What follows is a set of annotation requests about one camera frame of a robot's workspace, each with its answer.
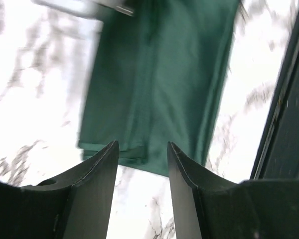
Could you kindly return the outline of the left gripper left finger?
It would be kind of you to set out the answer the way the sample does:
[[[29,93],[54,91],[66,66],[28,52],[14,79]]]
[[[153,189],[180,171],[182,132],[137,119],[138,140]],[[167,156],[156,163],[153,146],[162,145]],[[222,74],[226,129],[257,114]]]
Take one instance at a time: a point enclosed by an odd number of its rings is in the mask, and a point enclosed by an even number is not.
[[[119,159],[112,141],[36,186],[0,182],[0,239],[104,239]]]

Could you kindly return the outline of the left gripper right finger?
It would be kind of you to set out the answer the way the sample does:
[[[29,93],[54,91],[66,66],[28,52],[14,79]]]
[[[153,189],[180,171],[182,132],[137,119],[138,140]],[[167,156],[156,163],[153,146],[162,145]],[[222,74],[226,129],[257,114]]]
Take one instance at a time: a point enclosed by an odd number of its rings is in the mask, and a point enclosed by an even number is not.
[[[179,239],[299,239],[299,180],[228,181],[167,145]]]

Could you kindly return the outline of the dark green cloth napkin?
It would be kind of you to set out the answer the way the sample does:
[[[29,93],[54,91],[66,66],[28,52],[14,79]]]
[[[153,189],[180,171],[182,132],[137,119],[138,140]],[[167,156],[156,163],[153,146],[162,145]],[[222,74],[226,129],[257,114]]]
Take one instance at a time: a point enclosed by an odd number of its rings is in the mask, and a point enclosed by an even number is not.
[[[88,159],[118,141],[123,166],[168,175],[172,141],[204,165],[230,55],[238,0],[139,0],[110,11],[78,146]]]

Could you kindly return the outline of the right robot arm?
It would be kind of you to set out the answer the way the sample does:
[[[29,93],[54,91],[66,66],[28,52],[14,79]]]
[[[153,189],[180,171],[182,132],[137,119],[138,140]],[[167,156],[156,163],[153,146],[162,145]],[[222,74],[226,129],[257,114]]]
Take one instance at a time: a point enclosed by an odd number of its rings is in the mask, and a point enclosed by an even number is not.
[[[73,16],[103,20],[113,11],[132,16],[137,0],[33,0],[32,2]]]

